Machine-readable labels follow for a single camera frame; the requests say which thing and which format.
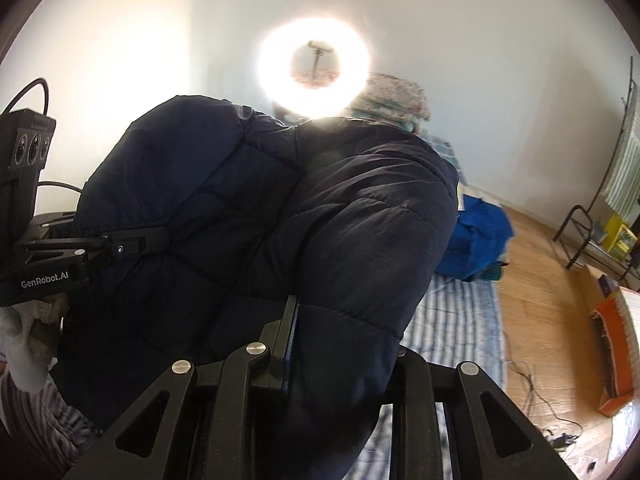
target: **black camera module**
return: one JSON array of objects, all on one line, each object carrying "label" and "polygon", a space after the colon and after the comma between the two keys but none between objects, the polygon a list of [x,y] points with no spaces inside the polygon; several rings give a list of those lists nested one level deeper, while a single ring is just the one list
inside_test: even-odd
[{"label": "black camera module", "polygon": [[18,145],[15,149],[15,163],[20,165],[24,160],[24,154],[27,152],[27,136],[23,135],[18,141]]},{"label": "black camera module", "polygon": [[49,141],[50,137],[47,137],[42,143],[42,147],[40,149],[40,160],[44,160],[44,158],[47,156],[47,153],[49,153]]},{"label": "black camera module", "polygon": [[31,145],[29,146],[29,164],[33,164],[38,156],[38,148],[40,147],[40,134],[36,134],[31,139]]}]

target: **blue garment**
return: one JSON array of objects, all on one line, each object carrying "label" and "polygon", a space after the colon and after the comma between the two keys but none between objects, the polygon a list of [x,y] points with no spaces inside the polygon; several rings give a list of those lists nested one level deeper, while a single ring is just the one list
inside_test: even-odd
[{"label": "blue garment", "polygon": [[494,263],[513,230],[504,211],[469,195],[436,272],[466,280]]},{"label": "blue garment", "polygon": [[371,434],[398,344],[456,219],[457,174],[392,126],[287,128],[179,96],[136,120],[84,186],[73,234],[165,226],[167,252],[71,298],[51,371],[107,428],[177,359],[221,360],[300,300],[269,478],[339,480]]}]

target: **white glove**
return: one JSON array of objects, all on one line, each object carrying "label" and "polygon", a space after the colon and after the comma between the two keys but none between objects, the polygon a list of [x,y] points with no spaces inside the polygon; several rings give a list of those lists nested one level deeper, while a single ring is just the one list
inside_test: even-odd
[{"label": "white glove", "polygon": [[4,334],[6,361],[18,389],[38,393],[47,381],[55,349],[31,336],[35,319],[46,324],[59,322],[65,300],[30,300],[0,308],[0,332]]}]

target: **blue cloth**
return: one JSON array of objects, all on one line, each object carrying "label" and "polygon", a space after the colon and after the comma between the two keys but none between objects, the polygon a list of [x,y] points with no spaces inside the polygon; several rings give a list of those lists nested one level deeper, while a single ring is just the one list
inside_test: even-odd
[{"label": "blue cloth", "polygon": [[342,478],[453,231],[457,180],[392,126],[287,128],[202,96],[159,105],[86,183],[73,231],[165,226],[170,246],[70,298],[51,371],[60,393],[106,428],[172,362],[225,358],[295,294],[290,400],[262,466],[268,478]]},{"label": "blue cloth", "polygon": [[513,236],[504,211],[469,195],[465,210],[458,215],[456,227],[436,272],[459,280],[471,278],[494,263]]}]

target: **blue and white striped bedding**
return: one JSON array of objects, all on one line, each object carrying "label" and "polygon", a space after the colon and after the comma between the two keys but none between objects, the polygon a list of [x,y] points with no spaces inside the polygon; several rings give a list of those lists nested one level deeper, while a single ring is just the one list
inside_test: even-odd
[{"label": "blue and white striped bedding", "polygon": [[[455,367],[478,363],[502,389],[506,386],[504,340],[494,282],[461,282],[435,274],[427,293],[404,331],[402,345],[427,361]],[[345,480],[384,480],[391,454],[391,406],[380,420]],[[444,412],[438,406],[444,478],[451,478],[449,449],[443,431]]]}]

